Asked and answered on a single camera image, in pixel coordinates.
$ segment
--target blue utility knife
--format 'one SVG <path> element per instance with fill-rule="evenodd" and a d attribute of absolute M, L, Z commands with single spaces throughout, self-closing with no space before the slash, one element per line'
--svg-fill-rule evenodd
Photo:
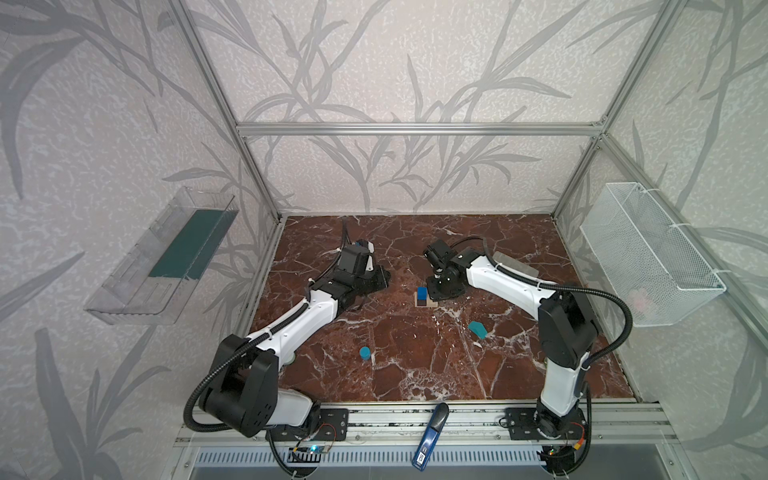
<path fill-rule="evenodd" d="M 427 431 L 424 432 L 412 463 L 413 466 L 422 472 L 424 472 L 424 468 L 427 468 L 429 456 L 432 454 L 432 450 L 435 449 L 435 443 L 440 438 L 440 432 L 442 432 L 442 427 L 445 425 L 445 420 L 448 419 L 449 412 L 448 404 L 441 403 L 435 407 L 435 412 L 432 413 L 432 418 L 429 420 L 429 424 L 427 424 Z"/>

